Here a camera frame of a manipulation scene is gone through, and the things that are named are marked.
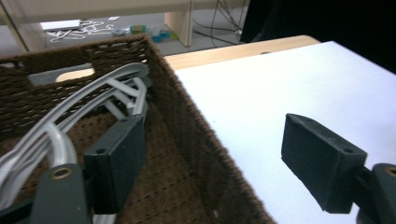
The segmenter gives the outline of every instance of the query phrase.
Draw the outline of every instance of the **woven texture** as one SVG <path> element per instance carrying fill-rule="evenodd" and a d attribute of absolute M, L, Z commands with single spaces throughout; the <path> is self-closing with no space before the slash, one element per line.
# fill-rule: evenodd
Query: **woven texture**
<path fill-rule="evenodd" d="M 84 63 L 92 64 L 94 75 L 42 87 L 32 86 L 27 78 Z M 68 95 L 127 63 L 147 64 L 153 87 L 145 123 L 147 163 L 117 223 L 274 223 L 144 35 L 0 58 L 0 155 Z M 74 105 L 63 118 L 95 94 Z M 82 153 L 114 122 L 110 114 L 98 110 L 68 132 L 79 162 L 83 162 Z M 23 187 L 20 199 L 35 193 L 37 178 L 46 169 L 43 161 Z"/>

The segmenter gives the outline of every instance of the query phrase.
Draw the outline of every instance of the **green object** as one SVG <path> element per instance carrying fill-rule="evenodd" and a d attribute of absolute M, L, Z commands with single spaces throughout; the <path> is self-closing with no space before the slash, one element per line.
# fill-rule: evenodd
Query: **green object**
<path fill-rule="evenodd" d="M 132 25 L 130 27 L 130 32 L 132 35 L 144 34 L 146 31 L 146 25 Z"/>

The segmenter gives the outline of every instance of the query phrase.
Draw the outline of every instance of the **wooden table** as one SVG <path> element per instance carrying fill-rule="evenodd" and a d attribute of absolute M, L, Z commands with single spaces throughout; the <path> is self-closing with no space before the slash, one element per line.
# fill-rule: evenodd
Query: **wooden table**
<path fill-rule="evenodd" d="M 183 53 L 164 57 L 173 70 L 194 67 L 208 63 L 224 62 L 232 59 L 244 58 L 267 52 L 286 49 L 296 49 L 318 44 L 319 41 L 308 35 L 298 35 L 287 38 L 267 40 L 257 43 L 243 44 L 220 49 L 207 49 L 191 53 Z M 70 72 L 59 76 L 56 81 L 65 81 L 76 77 L 92 75 L 91 69 Z"/>

